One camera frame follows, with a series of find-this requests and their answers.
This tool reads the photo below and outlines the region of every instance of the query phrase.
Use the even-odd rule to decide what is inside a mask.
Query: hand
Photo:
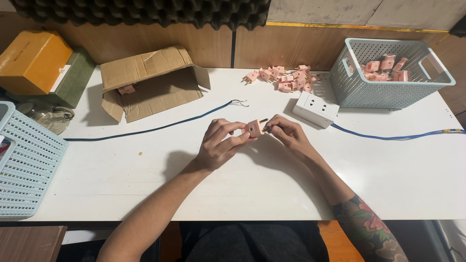
[[[233,135],[236,129],[245,128],[246,124],[241,122],[229,122],[225,119],[214,119],[202,139],[199,154],[194,159],[199,168],[214,171],[232,158],[241,147],[247,143],[257,140],[250,138],[246,132],[237,137],[230,137],[222,141],[227,134]]]
[[[309,143],[306,134],[304,134],[301,125],[298,123],[291,122],[280,115],[275,115],[265,126],[271,126],[270,133],[278,138],[285,145],[288,152],[301,162],[306,158],[319,156],[319,153]]]

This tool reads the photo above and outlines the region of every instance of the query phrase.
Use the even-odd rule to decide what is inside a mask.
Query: white desk surface
[[[36,213],[24,221],[119,221],[195,157],[210,121],[249,122],[281,114],[299,122],[335,172],[386,220],[466,219],[466,136],[440,134],[407,141],[358,137],[291,113],[300,93],[274,91],[261,80],[240,83],[249,69],[209,69],[212,90],[193,102],[126,124],[101,107],[97,66],[62,138],[98,138],[204,118],[146,134],[70,142]],[[314,94],[335,102],[327,73]],[[402,136],[461,128],[439,93],[402,110],[341,108],[336,124],[364,134]],[[307,169],[282,144],[263,135],[201,182],[174,221],[332,220]]]

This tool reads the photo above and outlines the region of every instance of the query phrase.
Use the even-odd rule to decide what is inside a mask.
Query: light blue plastic basket
[[[30,217],[39,207],[68,142],[0,102],[0,134],[11,142],[0,160],[0,218]]]
[[[408,58],[403,70],[409,70],[412,82],[369,81],[360,64],[381,60],[383,55]],[[421,62],[429,59],[438,71],[431,78]],[[345,47],[330,70],[330,81],[341,107],[405,108],[447,85],[455,85],[452,75],[422,41],[347,38]]]

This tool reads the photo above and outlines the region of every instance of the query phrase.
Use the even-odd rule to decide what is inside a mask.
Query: white power strip
[[[340,106],[337,104],[307,92],[302,92],[292,113],[323,128],[327,128],[335,122],[339,108]]]

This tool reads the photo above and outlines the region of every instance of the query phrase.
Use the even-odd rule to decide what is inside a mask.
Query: tattooed forearm
[[[385,223],[355,195],[333,206],[338,223],[367,262],[408,262]]]

